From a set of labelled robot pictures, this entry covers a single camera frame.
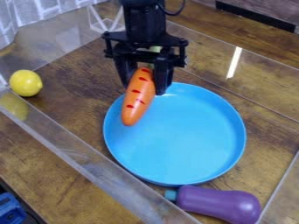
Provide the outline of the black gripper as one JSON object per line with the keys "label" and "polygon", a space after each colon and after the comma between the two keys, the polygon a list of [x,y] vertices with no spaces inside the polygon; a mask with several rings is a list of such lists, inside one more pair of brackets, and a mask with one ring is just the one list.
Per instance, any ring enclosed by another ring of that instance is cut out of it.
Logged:
{"label": "black gripper", "polygon": [[[182,13],[186,0],[178,11],[166,9],[165,0],[119,0],[123,6],[126,30],[106,31],[106,56],[115,59],[117,71],[127,88],[137,70],[137,61],[154,63],[155,94],[163,95],[173,84],[174,67],[186,65],[189,41],[167,33],[166,17]],[[166,57],[154,52],[139,52],[138,48],[161,46]]]}

